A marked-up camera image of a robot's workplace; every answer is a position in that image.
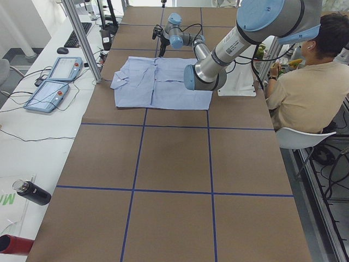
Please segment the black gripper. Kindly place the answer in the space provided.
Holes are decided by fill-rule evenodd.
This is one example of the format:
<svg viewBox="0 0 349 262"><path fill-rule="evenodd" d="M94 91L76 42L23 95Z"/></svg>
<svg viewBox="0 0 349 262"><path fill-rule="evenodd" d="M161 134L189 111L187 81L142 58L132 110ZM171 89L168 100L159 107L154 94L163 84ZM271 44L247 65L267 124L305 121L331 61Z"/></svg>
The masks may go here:
<svg viewBox="0 0 349 262"><path fill-rule="evenodd" d="M160 42L161 42L161 44L160 44L159 57L163 57L165 54L165 49L168 46L168 39L164 35L161 35Z"/></svg>

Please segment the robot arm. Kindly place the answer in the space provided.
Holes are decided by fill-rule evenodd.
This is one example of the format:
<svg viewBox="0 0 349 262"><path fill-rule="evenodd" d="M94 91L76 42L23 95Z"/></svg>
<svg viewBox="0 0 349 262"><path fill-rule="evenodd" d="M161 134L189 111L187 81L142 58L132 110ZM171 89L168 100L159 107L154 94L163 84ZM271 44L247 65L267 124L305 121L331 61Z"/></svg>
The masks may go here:
<svg viewBox="0 0 349 262"><path fill-rule="evenodd" d="M185 87L203 91L221 88L227 78L226 67L250 45L258 45L271 35L281 45L314 39L321 12L322 1L317 0L242 1L236 26L212 51L201 39L193 42L198 61L185 67Z"/></svg>
<svg viewBox="0 0 349 262"><path fill-rule="evenodd" d="M183 46L194 47L196 44L204 43L204 36L201 35L202 25L196 23L195 25L200 25L201 29L198 33L192 34L185 32L186 29L181 29L180 25L182 23L182 17L177 13L171 13L165 28L160 25L156 25L153 29L152 39L155 40L156 37L160 38L160 53L159 57L163 57L166 52L166 47L171 45L174 49L180 49Z"/></svg>

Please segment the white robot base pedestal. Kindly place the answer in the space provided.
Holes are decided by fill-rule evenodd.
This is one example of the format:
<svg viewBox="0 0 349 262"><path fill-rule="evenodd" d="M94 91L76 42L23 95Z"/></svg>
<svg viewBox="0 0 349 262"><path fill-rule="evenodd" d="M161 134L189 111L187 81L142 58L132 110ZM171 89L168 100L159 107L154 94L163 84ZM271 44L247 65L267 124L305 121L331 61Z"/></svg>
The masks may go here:
<svg viewBox="0 0 349 262"><path fill-rule="evenodd" d="M256 96L250 60L238 59L226 68L226 72L227 79L218 89L218 96Z"/></svg>

